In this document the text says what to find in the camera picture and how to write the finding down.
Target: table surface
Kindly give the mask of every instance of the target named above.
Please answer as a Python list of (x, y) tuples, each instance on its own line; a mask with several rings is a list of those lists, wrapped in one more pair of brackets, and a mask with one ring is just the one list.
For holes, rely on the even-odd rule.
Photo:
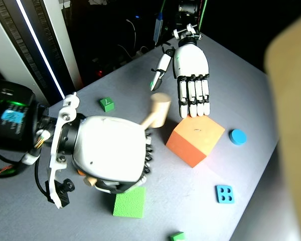
[[(177, 41), (171, 40), (177, 47)], [(70, 204), (58, 210), (46, 201), (34, 180), (34, 166), (22, 175), (0, 179), (0, 240), (168, 240), (178, 231), (187, 240), (229, 240), (278, 141), (274, 107), (266, 75), (210, 38), (198, 41), (210, 67), (210, 118), (225, 128), (212, 153), (190, 168), (165, 147), (171, 131), (181, 121), (177, 82), (172, 64), (160, 92), (172, 97), (164, 127), (153, 130), (154, 161), (148, 176), (144, 218), (112, 216), (112, 195), (89, 188), (69, 164), (58, 173), (70, 178), (76, 190)], [(78, 92), (78, 112), (106, 115), (139, 123), (149, 112), (149, 83), (160, 48), (108, 74)], [(110, 96), (115, 110), (104, 113), (98, 100)], [(50, 108), (57, 116), (61, 102)], [(241, 129), (247, 143), (236, 146), (228, 132)], [(18, 160), (20, 154), (4, 152)], [(47, 180), (49, 150), (44, 149), (39, 177)], [(234, 204), (216, 201), (215, 185), (231, 185)]]

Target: light green textured block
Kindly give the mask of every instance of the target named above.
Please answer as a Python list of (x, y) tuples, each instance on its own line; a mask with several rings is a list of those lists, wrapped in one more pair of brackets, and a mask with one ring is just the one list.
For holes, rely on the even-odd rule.
[(110, 97), (101, 99), (99, 101), (99, 103), (100, 103), (101, 107), (103, 108), (104, 112), (109, 112), (115, 108), (114, 101), (112, 101), (112, 99)]
[(138, 217), (144, 215), (144, 204), (146, 198), (146, 188), (137, 187), (127, 193), (116, 195), (114, 216)]
[(171, 241), (186, 241), (185, 234), (183, 232), (178, 232), (171, 236)]

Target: led strip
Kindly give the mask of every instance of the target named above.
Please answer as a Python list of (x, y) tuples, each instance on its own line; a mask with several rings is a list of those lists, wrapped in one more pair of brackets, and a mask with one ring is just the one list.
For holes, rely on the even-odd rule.
[(39, 40), (38, 40), (38, 38), (37, 38), (37, 36), (36, 36), (36, 33), (35, 33), (35, 31), (34, 31), (32, 25), (31, 25), (31, 23), (30, 23), (30, 21), (29, 21), (29, 18), (28, 18), (28, 16), (27, 16), (27, 14), (26, 14), (26, 11), (25, 11), (25, 9), (24, 9), (24, 6), (22, 5), (21, 0), (16, 0), (16, 2), (17, 2), (17, 4), (18, 4), (18, 6), (19, 6), (19, 9), (20, 9), (21, 13), (22, 13), (22, 16), (24, 17), (24, 19), (25, 19), (25, 21), (26, 21), (26, 23), (27, 23), (27, 26), (28, 26), (28, 28), (29, 28), (29, 30), (30, 30), (31, 35), (32, 35), (32, 37), (33, 37), (34, 40), (35, 40), (35, 43), (36, 43), (36, 45), (37, 45), (37, 47), (38, 47), (38, 49), (39, 49), (39, 52), (40, 52), (42, 58), (44, 59), (44, 62), (45, 62), (46, 66), (47, 66), (47, 68), (48, 68), (48, 70), (49, 70), (49, 72), (50, 72), (50, 74), (51, 74), (51, 77), (53, 78), (53, 80), (54, 80), (54, 82), (55, 82), (55, 84), (56, 84), (56, 86), (57, 86), (57, 88), (58, 88), (58, 90), (59, 90), (59, 93), (60, 93), (61, 97), (64, 99), (64, 98), (65, 98), (65, 95), (64, 95), (64, 93), (63, 93), (63, 91), (62, 91), (62, 89), (61, 89), (61, 87), (60, 87), (60, 85), (59, 85), (59, 83), (58, 83), (58, 81), (57, 81), (57, 78), (56, 78), (54, 72), (53, 72), (52, 69), (51, 69), (51, 66), (50, 66), (50, 64), (49, 64), (49, 62), (48, 62), (48, 60), (47, 60), (47, 57), (46, 57), (46, 55), (45, 55), (45, 53), (44, 53), (44, 51), (43, 51), (43, 49), (42, 49), (42, 47), (41, 47), (41, 45), (40, 45), (40, 43), (39, 43)]

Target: green block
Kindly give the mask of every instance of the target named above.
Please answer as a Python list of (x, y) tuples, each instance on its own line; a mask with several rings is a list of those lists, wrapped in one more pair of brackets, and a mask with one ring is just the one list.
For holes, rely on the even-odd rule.
[(144, 215), (144, 204), (146, 198), (146, 188), (137, 187), (127, 193), (116, 195), (114, 216), (138, 217)]
[(186, 241), (185, 234), (183, 232), (178, 232), (171, 236), (171, 241)]
[(104, 112), (109, 112), (115, 108), (114, 101), (112, 101), (112, 99), (110, 97), (101, 99), (99, 101), (99, 103), (100, 103), (101, 107), (103, 108)]

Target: blue sticker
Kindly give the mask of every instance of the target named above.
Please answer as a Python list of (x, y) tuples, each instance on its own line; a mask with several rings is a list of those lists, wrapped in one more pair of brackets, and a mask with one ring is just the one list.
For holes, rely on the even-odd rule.
[(6, 109), (4, 111), (4, 113), (2, 114), (2, 116), (1, 116), (1, 119), (4, 120), (4, 121), (21, 124), (24, 115), (25, 114), (23, 114), (21, 112), (17, 112), (17, 111), (14, 111), (14, 110)]

